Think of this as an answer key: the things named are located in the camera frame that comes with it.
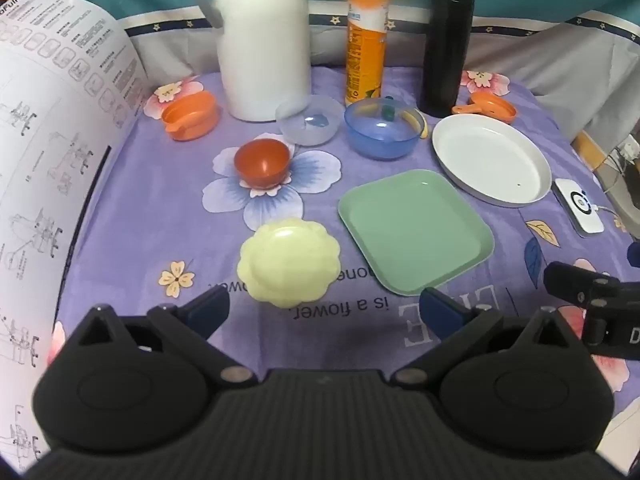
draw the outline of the green tray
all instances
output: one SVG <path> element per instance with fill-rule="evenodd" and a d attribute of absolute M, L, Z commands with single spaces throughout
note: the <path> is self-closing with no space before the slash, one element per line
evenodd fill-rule
<path fill-rule="evenodd" d="M 402 296 L 442 285 L 494 252 L 489 226 L 434 171 L 354 187 L 338 213 L 380 283 Z"/>

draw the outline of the bottle label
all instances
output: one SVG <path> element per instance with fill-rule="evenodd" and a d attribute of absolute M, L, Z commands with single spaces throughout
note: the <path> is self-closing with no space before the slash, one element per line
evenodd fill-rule
<path fill-rule="evenodd" d="M 349 3 L 347 90 L 345 101 L 380 97 L 385 62 L 388 2 L 352 0 Z"/>

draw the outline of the instruction manual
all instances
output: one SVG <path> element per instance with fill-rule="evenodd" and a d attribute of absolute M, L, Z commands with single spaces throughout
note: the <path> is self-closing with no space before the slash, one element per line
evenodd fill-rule
<path fill-rule="evenodd" d="M 0 6 L 0 454 L 47 452 L 31 395 L 65 269 L 147 97 L 128 36 L 84 0 Z"/>

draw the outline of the navy blue stripe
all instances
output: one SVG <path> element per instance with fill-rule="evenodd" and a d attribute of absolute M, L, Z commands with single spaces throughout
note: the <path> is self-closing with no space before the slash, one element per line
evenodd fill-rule
<path fill-rule="evenodd" d="M 588 20 L 586 18 L 572 18 L 566 23 L 577 25 L 578 27 L 599 28 L 610 34 L 615 34 L 621 38 L 627 38 L 637 44 L 640 44 L 640 37 L 624 28 L 615 27 L 604 22 Z M 328 27 L 346 27 L 346 16 L 331 16 L 329 14 L 310 14 L 310 25 L 325 25 Z M 389 20 L 388 29 L 393 32 L 407 32 L 409 34 L 425 34 L 429 27 L 425 23 L 406 22 L 403 20 Z M 161 32 L 163 30 L 181 30 L 185 28 L 210 28 L 209 22 L 205 18 L 196 20 L 171 20 L 167 22 L 152 23 L 149 25 L 140 25 L 127 29 L 129 37 L 141 36 L 143 34 L 151 34 L 152 32 Z M 527 30 L 517 27 L 500 27 L 497 25 L 486 25 L 482 27 L 472 27 L 471 32 L 483 34 L 500 34 L 502 36 L 526 37 L 537 34 L 539 31 Z"/>

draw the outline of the black bottle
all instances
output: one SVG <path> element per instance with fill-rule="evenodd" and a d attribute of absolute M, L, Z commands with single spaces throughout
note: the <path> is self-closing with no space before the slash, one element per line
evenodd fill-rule
<path fill-rule="evenodd" d="M 431 0 L 418 108 L 433 117 L 451 115 L 471 34 L 475 0 Z"/>

